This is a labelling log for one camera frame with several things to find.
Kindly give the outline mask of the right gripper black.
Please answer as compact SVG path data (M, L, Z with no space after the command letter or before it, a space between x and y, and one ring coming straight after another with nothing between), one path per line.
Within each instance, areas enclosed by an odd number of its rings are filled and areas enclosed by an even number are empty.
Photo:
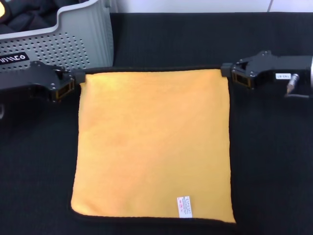
M223 63L222 76L249 89L266 83L290 83L291 86L313 86L313 57L311 55L277 56L264 50L235 63Z

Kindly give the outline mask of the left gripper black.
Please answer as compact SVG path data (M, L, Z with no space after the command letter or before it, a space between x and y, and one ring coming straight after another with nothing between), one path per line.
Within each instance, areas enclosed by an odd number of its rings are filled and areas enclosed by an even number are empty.
M75 83L84 83L85 77L83 70L66 70L33 61L24 70L0 74L0 101L10 103L40 98L60 102L74 90Z

